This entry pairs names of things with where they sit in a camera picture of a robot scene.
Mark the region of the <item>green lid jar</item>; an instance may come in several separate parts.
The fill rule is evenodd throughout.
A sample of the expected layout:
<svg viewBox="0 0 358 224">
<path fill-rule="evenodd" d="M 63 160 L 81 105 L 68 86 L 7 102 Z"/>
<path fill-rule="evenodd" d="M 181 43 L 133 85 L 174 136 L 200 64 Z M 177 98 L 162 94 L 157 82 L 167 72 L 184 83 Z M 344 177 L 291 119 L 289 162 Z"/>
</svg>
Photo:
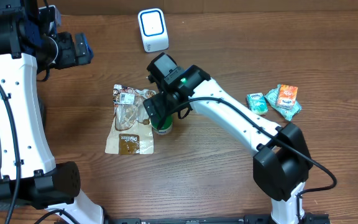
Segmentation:
<svg viewBox="0 0 358 224">
<path fill-rule="evenodd" d="M 159 135 L 168 134 L 173 128 L 172 115 L 170 115 L 166 118 L 164 125 L 160 129 L 157 129 L 157 127 L 158 127 L 157 121 L 151 121 L 151 124 L 152 124 L 152 129 L 156 134 L 159 134 Z"/>
</svg>

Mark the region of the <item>beige snack bag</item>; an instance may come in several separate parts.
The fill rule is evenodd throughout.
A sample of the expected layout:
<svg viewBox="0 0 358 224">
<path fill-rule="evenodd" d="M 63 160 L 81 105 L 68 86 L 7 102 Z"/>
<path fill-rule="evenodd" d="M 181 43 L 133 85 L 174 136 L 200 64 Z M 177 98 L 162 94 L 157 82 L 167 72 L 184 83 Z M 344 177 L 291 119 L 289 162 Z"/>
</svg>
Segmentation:
<svg viewBox="0 0 358 224">
<path fill-rule="evenodd" d="M 143 102 L 156 94 L 115 84 L 112 90 L 114 116 L 106 140 L 106 154 L 153 154 L 154 137 Z"/>
</svg>

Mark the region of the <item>teal tissue pack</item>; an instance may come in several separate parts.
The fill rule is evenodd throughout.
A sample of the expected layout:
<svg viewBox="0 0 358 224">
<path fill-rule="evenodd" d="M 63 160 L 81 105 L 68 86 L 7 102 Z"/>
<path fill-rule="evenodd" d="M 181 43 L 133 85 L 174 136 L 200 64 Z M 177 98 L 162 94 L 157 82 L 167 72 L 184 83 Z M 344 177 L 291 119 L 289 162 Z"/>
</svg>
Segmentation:
<svg viewBox="0 0 358 224">
<path fill-rule="evenodd" d="M 267 114 L 268 108 L 262 93 L 248 94 L 246 100 L 251 112 L 260 116 Z"/>
</svg>

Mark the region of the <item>light green wipes packet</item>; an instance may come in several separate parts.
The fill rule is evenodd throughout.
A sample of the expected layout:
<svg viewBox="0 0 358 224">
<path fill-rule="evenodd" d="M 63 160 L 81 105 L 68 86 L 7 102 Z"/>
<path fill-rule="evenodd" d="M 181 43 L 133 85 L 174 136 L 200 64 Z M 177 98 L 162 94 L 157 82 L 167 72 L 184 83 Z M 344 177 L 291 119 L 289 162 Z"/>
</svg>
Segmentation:
<svg viewBox="0 0 358 224">
<path fill-rule="evenodd" d="M 269 102 L 271 107 L 277 110 L 287 121 L 291 121 L 294 115 L 299 113 L 302 109 L 301 105 L 297 100 L 295 101 L 295 105 L 292 109 L 287 110 L 285 108 L 280 108 L 276 106 L 276 100 L 278 95 L 278 89 L 281 84 L 278 84 L 276 88 L 270 90 L 267 94 L 265 94 L 265 99 Z"/>
</svg>

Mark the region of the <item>orange tissue pack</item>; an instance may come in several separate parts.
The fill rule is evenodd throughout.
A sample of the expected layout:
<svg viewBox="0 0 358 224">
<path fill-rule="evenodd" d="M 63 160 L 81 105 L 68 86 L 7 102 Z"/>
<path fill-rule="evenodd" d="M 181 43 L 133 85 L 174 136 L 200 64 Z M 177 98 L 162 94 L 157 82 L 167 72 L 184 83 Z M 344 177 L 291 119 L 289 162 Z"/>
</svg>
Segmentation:
<svg viewBox="0 0 358 224">
<path fill-rule="evenodd" d="M 297 86 L 280 85 L 276 100 L 276 106 L 290 110 L 294 107 L 298 93 Z"/>
</svg>

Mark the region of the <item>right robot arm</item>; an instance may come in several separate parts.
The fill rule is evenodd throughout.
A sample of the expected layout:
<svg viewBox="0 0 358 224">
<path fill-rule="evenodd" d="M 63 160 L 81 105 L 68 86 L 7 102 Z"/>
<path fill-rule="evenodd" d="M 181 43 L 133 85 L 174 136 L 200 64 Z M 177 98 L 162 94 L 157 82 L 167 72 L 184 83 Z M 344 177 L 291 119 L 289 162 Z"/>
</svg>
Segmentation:
<svg viewBox="0 0 358 224">
<path fill-rule="evenodd" d="M 269 121 L 226 93 L 207 72 L 192 65 L 181 68 L 161 53 L 148 65 L 148 79 L 159 93 L 144 101 L 157 129 L 173 113 L 194 111 L 214 121 L 237 139 L 253 158 L 253 178 L 272 200 L 269 223 L 304 223 L 299 193 L 312 168 L 300 128 Z"/>
</svg>

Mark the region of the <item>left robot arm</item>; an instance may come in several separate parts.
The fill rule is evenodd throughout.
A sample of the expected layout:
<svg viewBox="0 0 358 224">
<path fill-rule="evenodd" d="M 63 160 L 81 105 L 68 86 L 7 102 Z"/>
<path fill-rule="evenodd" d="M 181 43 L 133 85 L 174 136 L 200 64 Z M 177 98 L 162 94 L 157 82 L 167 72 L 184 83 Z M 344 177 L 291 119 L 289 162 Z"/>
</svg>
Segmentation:
<svg viewBox="0 0 358 224">
<path fill-rule="evenodd" d="M 93 58 L 85 35 L 58 32 L 60 23 L 54 5 L 0 0 L 0 202 L 67 223 L 106 223 L 103 207 L 81 190 L 76 163 L 56 163 L 45 137 L 37 75 Z"/>
</svg>

